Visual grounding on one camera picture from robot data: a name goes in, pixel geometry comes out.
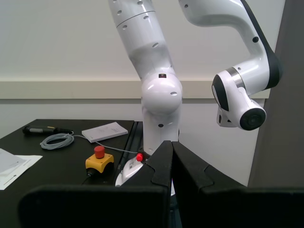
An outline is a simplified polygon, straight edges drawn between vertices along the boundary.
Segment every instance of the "small red knob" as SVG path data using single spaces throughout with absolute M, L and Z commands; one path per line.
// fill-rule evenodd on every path
M 136 156 L 136 160 L 138 162 L 142 162 L 143 161 L 143 154 L 142 153 L 138 153 L 137 156 Z
M 104 158 L 105 156 L 105 148 L 103 146 L 97 146 L 94 148 L 95 157 L 97 159 Z

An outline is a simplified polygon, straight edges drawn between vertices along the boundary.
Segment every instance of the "table surface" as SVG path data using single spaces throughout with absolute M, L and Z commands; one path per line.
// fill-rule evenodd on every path
M 118 122 L 128 130 L 129 134 L 103 141 L 103 144 L 118 149 L 125 149 L 129 140 L 134 121 L 116 120 L 35 120 L 28 125 L 54 126 L 71 129 L 75 135 L 81 135 L 82 130 Z M 79 137 L 65 148 L 54 151 L 43 150 L 40 143 L 45 135 L 24 135 L 22 128 L 0 139 L 0 148 L 14 155 L 42 155 L 43 157 L 15 180 L 5 190 L 0 191 L 0 226 L 18 228 L 18 202 L 30 190 L 43 185 L 81 185 L 83 184 L 113 184 L 118 175 L 117 168 L 122 159 L 122 152 L 105 149 L 114 156 L 114 165 L 105 169 L 98 178 L 86 182 L 85 161 L 94 153 L 96 143 L 90 143 Z

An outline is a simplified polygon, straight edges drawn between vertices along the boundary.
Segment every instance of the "gray cable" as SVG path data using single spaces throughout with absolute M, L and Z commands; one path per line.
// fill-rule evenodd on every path
M 51 141 L 60 140 L 60 139 L 64 139 L 64 141 L 57 142 L 57 143 L 54 143 L 54 144 L 48 144 Z M 49 136 L 48 138 L 43 140 L 40 143 L 40 145 L 43 149 L 54 150 L 54 149 L 58 149 L 58 148 L 61 148 L 61 147 L 66 147 L 66 146 L 70 145 L 72 142 L 74 142 L 73 135 L 60 133 L 60 134 L 54 134 L 54 135 Z
M 60 133 L 60 134 L 51 135 L 40 143 L 41 148 L 46 149 L 46 150 L 54 150 L 54 149 L 57 149 L 57 148 L 66 147 L 66 146 L 70 145 L 72 142 L 74 142 L 74 137 L 80 137 L 80 138 L 87 139 L 82 135 L 73 135 L 73 134 L 74 134 L 74 132 L 72 132 L 72 134 Z M 64 141 L 54 143 L 54 144 L 48 144 L 51 141 L 62 140 L 62 139 L 64 139 Z M 105 147 L 105 148 L 116 150 L 116 151 L 127 152 L 127 153 L 137 153 L 137 152 L 125 151 L 125 150 L 105 146 L 105 145 L 100 144 L 99 142 L 96 142 L 96 143 Z
M 74 137 L 81 137 L 81 138 L 87 139 L 87 138 L 85 138 L 85 137 L 82 136 L 82 135 L 74 135 Z M 99 142 L 95 142 L 95 143 L 97 143 L 98 145 L 101 145 L 101 146 L 103 146 L 103 147 L 105 147 L 105 148 L 112 149 L 112 150 L 116 150 L 116 151 L 127 152 L 127 153 L 137 153 L 137 152 L 125 151 L 125 150 L 121 150 L 121 149 L 117 149 L 117 148 L 105 146 L 105 145 L 100 144 Z

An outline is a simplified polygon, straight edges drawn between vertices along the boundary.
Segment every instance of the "screw hole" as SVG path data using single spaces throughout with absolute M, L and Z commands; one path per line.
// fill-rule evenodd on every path
M 253 41 L 254 43 L 257 43 L 257 42 L 259 41 L 259 38 L 258 38 L 258 37 L 254 37 L 254 38 L 252 39 L 252 41 Z

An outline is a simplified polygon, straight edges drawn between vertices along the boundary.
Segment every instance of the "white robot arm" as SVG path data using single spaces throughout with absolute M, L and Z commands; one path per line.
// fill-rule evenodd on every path
M 251 131 L 266 119 L 265 110 L 248 96 L 275 87 L 280 63 L 245 0 L 179 0 L 187 20 L 201 27 L 230 26 L 241 35 L 251 56 L 214 78 L 212 91 L 223 127 Z
M 124 47 L 142 81 L 143 149 L 178 141 L 182 86 L 151 0 L 109 0 Z
M 187 20 L 201 27 L 231 26 L 251 56 L 218 73 L 212 91 L 217 122 L 244 130 L 259 128 L 265 110 L 250 95 L 275 87 L 280 64 L 245 0 L 179 0 Z M 143 145 L 153 154 L 164 140 L 178 141 L 182 86 L 175 76 L 151 0 L 109 0 L 118 32 L 142 81 Z

